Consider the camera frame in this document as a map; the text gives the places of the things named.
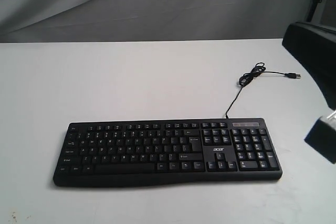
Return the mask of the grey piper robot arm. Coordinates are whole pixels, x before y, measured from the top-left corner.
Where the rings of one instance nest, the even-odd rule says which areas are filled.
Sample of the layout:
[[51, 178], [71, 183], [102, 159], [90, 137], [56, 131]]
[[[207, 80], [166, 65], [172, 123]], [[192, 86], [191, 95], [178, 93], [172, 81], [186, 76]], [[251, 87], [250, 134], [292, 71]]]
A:
[[335, 110], [335, 28], [294, 22], [287, 27], [282, 45], [308, 71], [328, 107]]

